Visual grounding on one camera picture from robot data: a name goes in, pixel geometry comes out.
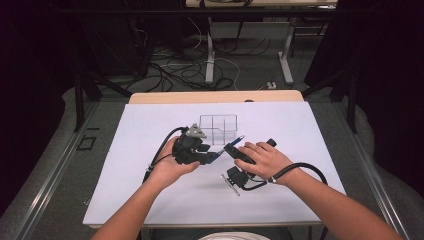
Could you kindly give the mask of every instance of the wrist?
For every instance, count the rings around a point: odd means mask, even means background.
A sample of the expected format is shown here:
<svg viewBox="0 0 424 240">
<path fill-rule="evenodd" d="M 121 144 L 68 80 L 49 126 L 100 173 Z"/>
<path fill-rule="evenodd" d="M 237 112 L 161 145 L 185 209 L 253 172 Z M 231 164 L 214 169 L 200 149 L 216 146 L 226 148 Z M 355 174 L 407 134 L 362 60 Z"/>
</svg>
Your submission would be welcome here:
<svg viewBox="0 0 424 240">
<path fill-rule="evenodd" d="M 284 186 L 290 188 L 290 186 L 292 185 L 292 182 L 300 181 L 300 179 L 302 178 L 302 174 L 304 174 L 302 169 L 295 168 L 295 169 L 288 171 L 287 173 L 285 173 L 281 177 L 277 178 L 275 183 L 279 184 L 279 185 L 284 185 Z"/>
</svg>

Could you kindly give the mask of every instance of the forearm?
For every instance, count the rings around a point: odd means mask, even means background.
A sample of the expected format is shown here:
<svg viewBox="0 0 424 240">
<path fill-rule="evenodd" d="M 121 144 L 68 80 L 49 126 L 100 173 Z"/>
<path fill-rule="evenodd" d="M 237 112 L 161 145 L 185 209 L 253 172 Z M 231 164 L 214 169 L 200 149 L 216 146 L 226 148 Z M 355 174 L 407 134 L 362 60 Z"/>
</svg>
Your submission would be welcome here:
<svg viewBox="0 0 424 240">
<path fill-rule="evenodd" d="M 351 198 L 300 169 L 285 185 L 298 195 L 338 239 L 401 239 L 383 220 Z"/>
<path fill-rule="evenodd" d="M 93 239 L 135 239 L 160 192 L 161 188 L 154 184 L 146 182 L 141 185 Z"/>
</svg>

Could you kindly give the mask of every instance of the electrical cord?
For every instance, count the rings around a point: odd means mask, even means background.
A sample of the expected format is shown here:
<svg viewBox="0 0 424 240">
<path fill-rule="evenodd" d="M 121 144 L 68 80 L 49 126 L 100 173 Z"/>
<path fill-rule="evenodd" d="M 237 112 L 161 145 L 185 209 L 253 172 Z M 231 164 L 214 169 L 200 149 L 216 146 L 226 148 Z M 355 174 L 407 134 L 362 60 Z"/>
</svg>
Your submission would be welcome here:
<svg viewBox="0 0 424 240">
<path fill-rule="evenodd" d="M 324 174 L 317 168 L 317 167 L 315 167 L 314 165 L 311 165 L 311 164 L 309 164 L 309 163 L 303 163 L 303 162 L 300 162 L 300 163 L 293 163 L 293 164 L 291 164 L 291 165 L 288 165 L 287 167 L 285 167 L 285 168 L 283 168 L 281 171 L 279 171 L 277 174 L 275 174 L 273 177 L 271 177 L 270 179 L 268 179 L 268 180 L 265 180 L 265 181 L 258 181 L 258 180 L 254 180 L 254 179 L 252 179 L 251 177 L 249 177 L 249 175 L 247 174 L 247 176 L 248 176 L 248 178 L 251 180 L 251 181 L 254 181 L 254 182 L 260 182 L 260 184 L 257 184 L 257 185 L 255 185 L 255 186 L 253 186 L 253 187 L 249 187 L 249 188 L 247 188 L 247 187 L 245 187 L 245 186 L 242 186 L 241 187 L 241 189 L 243 189 L 243 190 L 245 190 L 245 191 L 251 191 L 251 190 L 254 190 L 254 189 L 257 189 L 257 188 L 259 188 L 259 187 L 262 187 L 262 186 L 265 186 L 266 184 L 268 184 L 268 183 L 275 183 L 276 182 L 276 180 L 278 179 L 278 178 L 280 178 L 280 177 L 282 177 L 284 174 L 286 174 L 286 173 L 288 173 L 288 172 L 290 172 L 291 170 L 293 170 L 293 169 L 295 169 L 295 168 L 299 168 L 299 167 L 303 167 L 303 168 L 308 168 L 308 169 L 311 169 L 312 171 L 314 171 L 316 174 L 318 174 L 318 176 L 320 177 L 320 179 L 321 179 L 321 182 L 323 182 L 325 185 L 328 185 L 328 183 L 327 183 L 327 179 L 325 178 L 325 176 L 324 176 Z"/>
<path fill-rule="evenodd" d="M 165 146 L 165 144 L 168 142 L 168 140 L 169 140 L 169 138 L 172 136 L 172 134 L 174 134 L 175 132 L 177 132 L 177 131 L 184 131 L 184 130 L 188 130 L 188 127 L 179 127 L 179 128 L 175 128 L 174 130 L 172 130 L 169 134 L 168 134 L 168 136 L 166 136 L 166 138 L 163 140 L 163 142 L 162 142 L 162 144 L 160 145 L 160 147 L 159 147 L 159 149 L 158 149 L 158 151 L 156 152 L 156 154 L 155 154 L 155 156 L 153 157 L 153 160 L 152 160 L 152 162 L 150 163 L 150 165 L 149 165 L 149 167 L 146 169 L 146 174 L 144 175 L 144 178 L 143 178 L 143 183 L 149 178 L 149 176 L 150 176 L 150 173 L 153 171 L 153 168 L 155 167 L 155 165 L 159 162 L 159 161 L 161 161 L 162 159 L 164 159 L 164 158 L 166 158 L 166 157 L 168 157 L 169 155 L 166 155 L 165 157 L 162 157 L 162 158 L 160 158 L 160 159 L 158 159 L 157 161 L 156 161 L 156 159 L 158 158 L 158 156 L 159 156 L 159 154 L 160 154 L 160 152 L 162 151 L 162 149 L 163 149 L 163 147 Z"/>
<path fill-rule="evenodd" d="M 287 167 L 283 168 L 281 171 L 279 171 L 277 174 L 275 174 L 273 177 L 271 177 L 267 181 L 270 182 L 270 183 L 275 183 L 276 182 L 276 179 L 280 178 L 281 176 L 283 176 L 284 174 L 290 172 L 291 170 L 293 170 L 295 168 L 299 168 L 299 167 L 311 169 L 316 174 L 318 174 L 318 176 L 321 179 L 321 182 L 323 182 L 325 185 L 328 185 L 327 179 L 325 178 L 324 174 L 317 167 L 315 167 L 314 165 L 311 165 L 309 163 L 302 163 L 302 162 L 300 162 L 300 163 L 293 163 L 291 165 L 288 165 Z"/>
</svg>

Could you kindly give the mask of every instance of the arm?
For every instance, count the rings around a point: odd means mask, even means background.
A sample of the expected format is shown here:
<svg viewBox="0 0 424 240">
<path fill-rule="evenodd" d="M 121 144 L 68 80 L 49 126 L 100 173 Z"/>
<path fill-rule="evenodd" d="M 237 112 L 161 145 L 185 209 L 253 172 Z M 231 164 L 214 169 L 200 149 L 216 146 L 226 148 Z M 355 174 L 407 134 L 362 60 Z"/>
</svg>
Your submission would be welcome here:
<svg viewBox="0 0 424 240">
<path fill-rule="evenodd" d="M 171 154 L 176 139 L 174 137 L 168 141 L 158 159 Z M 199 162 L 180 165 L 172 156 L 165 157 L 155 166 L 146 182 L 103 224 L 92 239 L 136 239 L 160 192 L 198 166 Z"/>
<path fill-rule="evenodd" d="M 246 143 L 239 150 L 251 157 L 256 165 L 239 159 L 235 164 L 263 179 L 269 179 L 292 164 L 287 156 L 263 142 Z M 285 185 L 299 196 L 338 239 L 402 239 L 373 212 L 299 168 L 278 178 L 276 183 Z"/>
</svg>

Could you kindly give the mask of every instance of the hand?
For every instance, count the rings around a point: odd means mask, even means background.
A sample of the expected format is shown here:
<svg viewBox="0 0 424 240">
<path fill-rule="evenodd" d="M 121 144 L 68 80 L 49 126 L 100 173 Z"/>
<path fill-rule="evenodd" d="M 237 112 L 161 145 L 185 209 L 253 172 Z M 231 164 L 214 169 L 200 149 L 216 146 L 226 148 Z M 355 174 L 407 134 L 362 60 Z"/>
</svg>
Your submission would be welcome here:
<svg viewBox="0 0 424 240">
<path fill-rule="evenodd" d="M 236 159 L 234 164 L 265 180 L 293 163 L 286 155 L 265 142 L 259 142 L 257 144 L 246 142 L 245 146 L 239 147 L 238 150 L 249 156 L 256 164 L 246 163 L 240 159 Z"/>
<path fill-rule="evenodd" d="M 172 157 L 172 147 L 177 139 L 178 137 L 173 137 L 165 144 L 156 159 L 156 161 L 159 159 L 161 160 L 157 162 L 153 168 L 146 183 L 151 182 L 157 184 L 157 186 L 163 190 L 177 181 L 179 177 L 194 171 L 200 165 L 198 161 L 187 165 L 180 165 L 175 161 L 174 157 Z"/>
</svg>

